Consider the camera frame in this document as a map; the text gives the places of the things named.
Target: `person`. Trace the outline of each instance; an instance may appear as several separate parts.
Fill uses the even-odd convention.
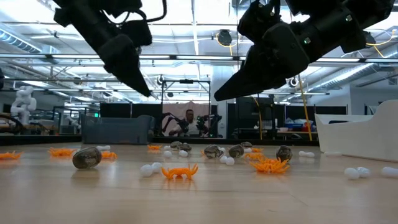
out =
[[[194,119],[194,112],[191,109],[186,110],[185,120],[188,122],[188,132],[184,133],[180,125],[176,125],[171,131],[169,131],[169,136],[178,134],[178,136],[185,136],[191,134],[199,134],[199,129],[197,127],[197,121]]]

